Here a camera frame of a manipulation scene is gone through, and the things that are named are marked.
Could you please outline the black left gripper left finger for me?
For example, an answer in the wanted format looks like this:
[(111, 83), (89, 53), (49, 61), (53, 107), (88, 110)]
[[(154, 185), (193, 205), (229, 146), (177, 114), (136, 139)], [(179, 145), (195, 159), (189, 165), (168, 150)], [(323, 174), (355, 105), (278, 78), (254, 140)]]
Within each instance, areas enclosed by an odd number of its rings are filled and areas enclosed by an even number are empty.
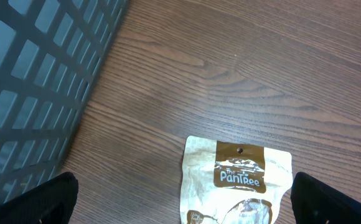
[(0, 205), (0, 224), (68, 224), (77, 195), (78, 180), (64, 172)]

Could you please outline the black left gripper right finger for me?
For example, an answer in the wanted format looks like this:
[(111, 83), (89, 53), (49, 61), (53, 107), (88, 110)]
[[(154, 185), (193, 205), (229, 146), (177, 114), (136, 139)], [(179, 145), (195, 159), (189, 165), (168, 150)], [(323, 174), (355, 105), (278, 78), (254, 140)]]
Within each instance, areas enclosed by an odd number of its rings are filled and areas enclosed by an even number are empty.
[(361, 224), (360, 202), (305, 172), (294, 178), (291, 203), (297, 224)]

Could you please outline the beige nut snack pouch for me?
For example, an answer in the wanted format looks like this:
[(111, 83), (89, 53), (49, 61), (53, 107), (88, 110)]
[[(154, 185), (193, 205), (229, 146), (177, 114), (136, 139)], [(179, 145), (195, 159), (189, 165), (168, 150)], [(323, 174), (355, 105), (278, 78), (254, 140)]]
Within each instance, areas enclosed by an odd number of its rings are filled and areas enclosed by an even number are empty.
[(293, 184), (292, 155), (189, 136), (180, 190), (182, 223), (274, 223)]

